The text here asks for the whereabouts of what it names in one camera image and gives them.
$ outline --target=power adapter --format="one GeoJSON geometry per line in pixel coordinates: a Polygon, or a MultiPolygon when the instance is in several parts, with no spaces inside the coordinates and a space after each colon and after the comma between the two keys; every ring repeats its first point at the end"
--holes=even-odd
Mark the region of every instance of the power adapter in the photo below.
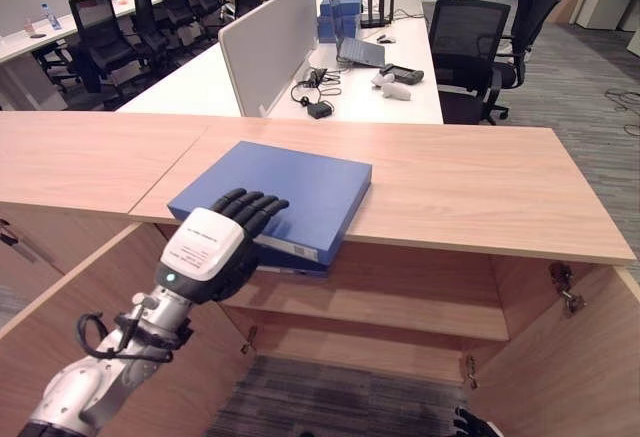
{"type": "Polygon", "coordinates": [[[333,108],[326,102],[318,102],[307,105],[307,113],[314,119],[322,119],[330,116],[333,113],[333,108]]]}

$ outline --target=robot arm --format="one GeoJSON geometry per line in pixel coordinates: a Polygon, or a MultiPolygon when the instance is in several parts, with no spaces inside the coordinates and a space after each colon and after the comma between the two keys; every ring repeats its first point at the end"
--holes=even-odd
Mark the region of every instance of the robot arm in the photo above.
{"type": "Polygon", "coordinates": [[[85,314],[76,338],[87,356],[61,370],[19,437],[93,437],[126,399],[192,334],[194,305],[234,295],[258,265],[253,239],[271,217],[289,206],[275,196],[236,189],[212,210],[197,208],[165,247],[156,287],[138,293],[133,309],[116,318],[108,333],[100,314],[85,314]],[[86,326],[93,323],[101,342],[91,347],[86,326]]]}

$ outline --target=blue folder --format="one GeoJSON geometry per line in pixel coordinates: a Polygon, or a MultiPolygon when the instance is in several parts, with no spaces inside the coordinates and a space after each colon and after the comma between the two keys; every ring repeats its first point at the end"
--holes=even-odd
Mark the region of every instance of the blue folder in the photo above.
{"type": "Polygon", "coordinates": [[[371,182],[370,164],[239,142],[169,203],[184,220],[196,207],[210,207],[222,195],[243,187],[290,202],[256,241],[269,252],[269,263],[319,271],[333,261],[344,234],[371,182]]]}

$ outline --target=black cable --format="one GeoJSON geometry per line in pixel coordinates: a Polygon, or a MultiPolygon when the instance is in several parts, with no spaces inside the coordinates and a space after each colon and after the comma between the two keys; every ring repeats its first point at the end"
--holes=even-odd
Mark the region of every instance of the black cable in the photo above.
{"type": "Polygon", "coordinates": [[[76,340],[82,347],[82,350],[87,355],[91,357],[95,357],[96,359],[122,359],[122,360],[148,360],[149,362],[156,362],[159,364],[167,364],[173,360],[173,353],[168,351],[164,358],[160,357],[149,357],[145,355],[129,355],[129,354],[121,354],[119,351],[115,351],[113,348],[108,349],[106,352],[102,352],[94,349],[87,342],[87,323],[93,322],[98,330],[98,334],[100,334],[100,340],[104,340],[108,335],[107,327],[102,322],[102,313],[98,312],[95,314],[83,314],[78,319],[76,323],[76,340]]]}
{"type": "MultiPolygon", "coordinates": [[[[630,92],[622,89],[608,89],[604,96],[616,104],[616,112],[633,112],[640,117],[640,92],[630,92]]],[[[640,125],[626,124],[622,129],[632,137],[640,137],[640,125]]]]}

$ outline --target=black robotic fingers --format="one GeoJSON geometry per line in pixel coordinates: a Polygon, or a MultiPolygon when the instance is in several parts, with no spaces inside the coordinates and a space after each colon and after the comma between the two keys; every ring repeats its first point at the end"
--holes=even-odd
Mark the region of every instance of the black robotic fingers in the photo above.
{"type": "Polygon", "coordinates": [[[211,210],[241,225],[253,239],[262,232],[271,217],[289,207],[289,202],[275,195],[234,189],[216,201],[211,210]]]}

